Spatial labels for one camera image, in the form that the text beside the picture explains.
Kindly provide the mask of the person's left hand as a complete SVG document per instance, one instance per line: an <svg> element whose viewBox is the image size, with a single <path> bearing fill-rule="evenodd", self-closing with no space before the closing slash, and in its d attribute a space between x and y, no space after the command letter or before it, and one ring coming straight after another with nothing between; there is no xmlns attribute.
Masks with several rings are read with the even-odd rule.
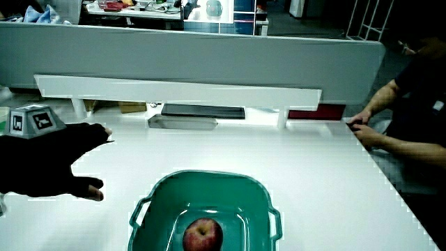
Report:
<svg viewBox="0 0 446 251"><path fill-rule="evenodd" d="M47 105L11 108L1 136L1 193L103 200L103 181L74 176L71 165L111 134L98 123L64 123Z"/></svg>

